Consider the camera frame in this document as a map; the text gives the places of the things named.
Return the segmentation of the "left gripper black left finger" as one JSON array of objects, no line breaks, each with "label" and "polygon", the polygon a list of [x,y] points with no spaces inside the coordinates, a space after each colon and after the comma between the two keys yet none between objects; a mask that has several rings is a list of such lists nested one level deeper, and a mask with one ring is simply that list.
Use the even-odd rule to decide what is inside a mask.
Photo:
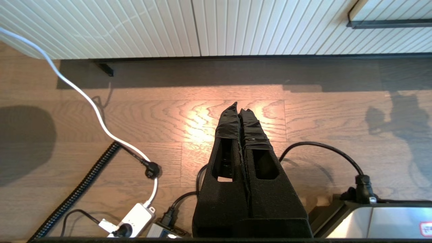
[{"label": "left gripper black left finger", "polygon": [[193,237],[248,237],[237,103],[225,109],[192,219]]}]

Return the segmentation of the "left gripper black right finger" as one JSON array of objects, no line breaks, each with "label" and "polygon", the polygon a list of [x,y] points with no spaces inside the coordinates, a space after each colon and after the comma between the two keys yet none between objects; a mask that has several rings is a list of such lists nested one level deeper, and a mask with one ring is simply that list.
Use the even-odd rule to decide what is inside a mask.
[{"label": "left gripper black right finger", "polygon": [[250,109],[239,118],[247,202],[239,236],[312,237],[308,214],[260,121]]}]

